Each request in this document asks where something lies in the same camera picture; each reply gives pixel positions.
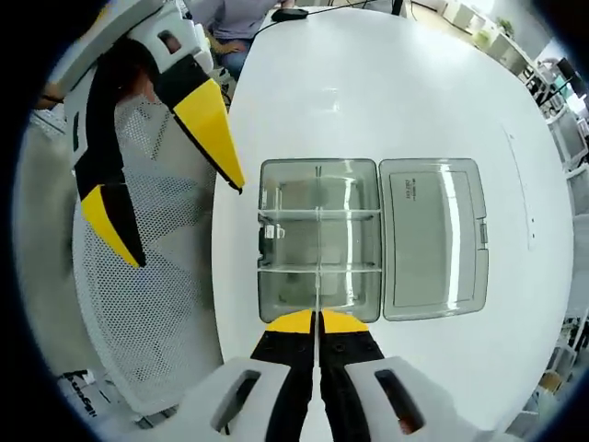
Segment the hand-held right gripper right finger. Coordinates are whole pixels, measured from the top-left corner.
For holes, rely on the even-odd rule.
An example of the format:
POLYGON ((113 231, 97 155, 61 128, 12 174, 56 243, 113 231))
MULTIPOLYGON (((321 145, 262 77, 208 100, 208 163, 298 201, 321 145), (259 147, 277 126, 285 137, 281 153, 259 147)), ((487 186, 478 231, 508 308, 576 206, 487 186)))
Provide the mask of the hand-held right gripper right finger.
POLYGON ((483 441, 449 393, 399 356, 385 357, 367 325, 318 315, 321 398, 335 441, 483 441))

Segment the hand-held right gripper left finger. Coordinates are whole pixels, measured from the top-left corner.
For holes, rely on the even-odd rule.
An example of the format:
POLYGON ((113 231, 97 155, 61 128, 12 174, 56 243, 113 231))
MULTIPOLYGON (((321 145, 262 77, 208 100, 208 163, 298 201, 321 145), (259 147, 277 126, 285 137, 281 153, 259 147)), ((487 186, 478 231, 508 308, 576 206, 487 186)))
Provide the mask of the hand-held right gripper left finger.
POLYGON ((194 441, 297 441, 313 385, 316 312, 266 327, 250 357, 218 367, 196 388, 194 441))

